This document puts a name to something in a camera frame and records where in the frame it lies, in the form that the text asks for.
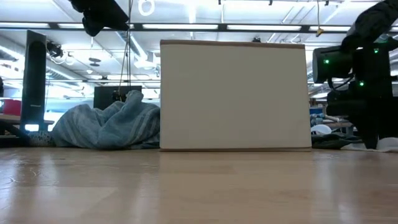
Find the ceiling light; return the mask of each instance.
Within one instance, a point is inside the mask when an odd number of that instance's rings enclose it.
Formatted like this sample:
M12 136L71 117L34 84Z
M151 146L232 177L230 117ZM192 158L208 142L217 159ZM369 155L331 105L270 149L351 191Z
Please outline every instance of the ceiling light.
M39 22L0 22L0 27L49 28L50 26Z
M336 32L347 32L351 28L350 26L321 26L321 29L324 31L336 31ZM317 26L311 26L310 31L317 31L318 27Z
M4 82L8 82L8 83L22 83L23 79L21 78L12 78L12 79L3 79ZM48 82L50 83L74 83L74 82L83 82L83 80L48 80Z
M144 29L217 29L213 24L144 24Z
M23 89L24 87L21 85L21 84L19 84L19 83L9 83L9 82L4 82L4 85L5 86L8 86L8 87L12 87L12 88L17 88L18 90L21 90L21 89Z
M197 17L197 6L194 2L191 2L188 6L189 23L193 24Z
M312 98L324 98L327 96L328 96L328 93L318 93L316 95L313 95Z
M151 80L151 77L146 74L139 74L139 75L134 75L139 80Z
M119 83L120 80L87 80L90 83ZM160 83L160 80L131 80L130 83Z
M147 60L148 55L146 54L145 50L142 49L142 47L138 44L137 40L133 37L133 35L130 35L130 40L138 50L139 55L135 55L135 57L139 57L141 60Z
M83 24L58 24L62 29L84 29Z
M156 64L148 62L146 60L139 60L134 62L134 66L137 68L156 68Z
M5 53L7 53L7 54L13 56L14 58L16 58L16 59L18 59L18 60L24 58L23 55L21 55L21 54L15 52L15 51L13 51L13 50L9 50L8 48L5 48L5 47L3 47L3 46L1 46L1 45L0 45L0 50L4 51Z
M229 30L275 30L275 31L298 31L301 26L261 26L261 25L228 25Z
M142 8L142 5L143 5L145 2L149 2L149 4L150 4L150 9L149 9L147 12L145 12L145 11L143 10L143 8ZM154 11L155 11L155 0L139 0L139 1L138 1L138 11L139 11L139 13L140 13L142 16L149 16L149 15L151 15L151 14L154 13Z

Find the hanging cable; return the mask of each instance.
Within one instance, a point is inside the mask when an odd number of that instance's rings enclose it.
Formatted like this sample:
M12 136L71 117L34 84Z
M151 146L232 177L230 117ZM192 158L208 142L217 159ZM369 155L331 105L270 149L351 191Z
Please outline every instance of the hanging cable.
M319 37L323 33L323 29L321 28L321 23L320 23L320 6L319 6L319 0L317 0L317 21L318 21L318 30L317 30L317 35L316 37Z
M132 9L133 0L129 0L129 24L131 23L131 9ZM130 27L127 30L127 37L126 37L126 44L124 46L124 53L123 53L123 62L122 62L122 71L120 73L120 82L119 82L119 96L122 86L123 80L123 70L124 70L124 62L126 61L126 57L128 57L128 52L130 51ZM129 76L129 62L127 63L127 76Z

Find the white box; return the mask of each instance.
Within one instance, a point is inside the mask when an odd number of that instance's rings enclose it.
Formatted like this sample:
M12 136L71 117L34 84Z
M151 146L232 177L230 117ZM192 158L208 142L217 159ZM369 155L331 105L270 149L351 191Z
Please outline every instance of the white box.
M163 40L160 147L311 147L304 45Z

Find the black cable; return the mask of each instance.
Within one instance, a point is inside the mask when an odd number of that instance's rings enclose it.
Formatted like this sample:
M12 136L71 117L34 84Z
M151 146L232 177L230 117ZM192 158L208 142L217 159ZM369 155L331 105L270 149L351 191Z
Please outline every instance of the black cable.
M329 85L329 87L330 87L333 91L339 91L339 90L337 90L338 88L340 88L340 87L346 85L347 83L349 83L349 82L354 78L354 75L353 75L352 73L350 73L350 74L348 74L348 75L349 75L350 77L349 77L345 82L343 82L342 84L340 84L340 85L338 85L338 86L333 86L333 81L332 81L332 79L331 79L331 78L328 78L328 85Z
M129 4L129 24L131 23L131 11L132 11L132 5L133 5L133 0L131 0L131 3ZM122 62L122 71L121 71L121 73L120 73L120 82L119 82L119 90L118 90L118 92L119 92L119 96L120 96L120 100L121 100L121 95L120 95L120 92L121 92L121 86L122 86L122 80L123 80L123 69L124 69L124 61L126 60L126 57L128 57L128 52L130 52L130 27L129 27L129 29L127 30L127 38L126 38L126 44L125 44L125 46L124 46L124 55L123 55L123 62ZM129 62L126 62L127 63L127 81L128 81L128 83L130 83L130 81L129 81Z

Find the crumpled fabric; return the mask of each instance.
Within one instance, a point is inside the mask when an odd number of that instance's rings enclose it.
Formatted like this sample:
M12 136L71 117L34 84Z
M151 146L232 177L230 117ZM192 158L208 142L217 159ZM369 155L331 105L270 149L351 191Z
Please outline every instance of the crumpled fabric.
M136 90L126 102L115 101L105 110L78 105L68 110L51 135L57 147L90 149L159 148L160 108L143 103Z
M360 137L343 133L313 134L311 135L314 149L341 149L348 144L362 143Z

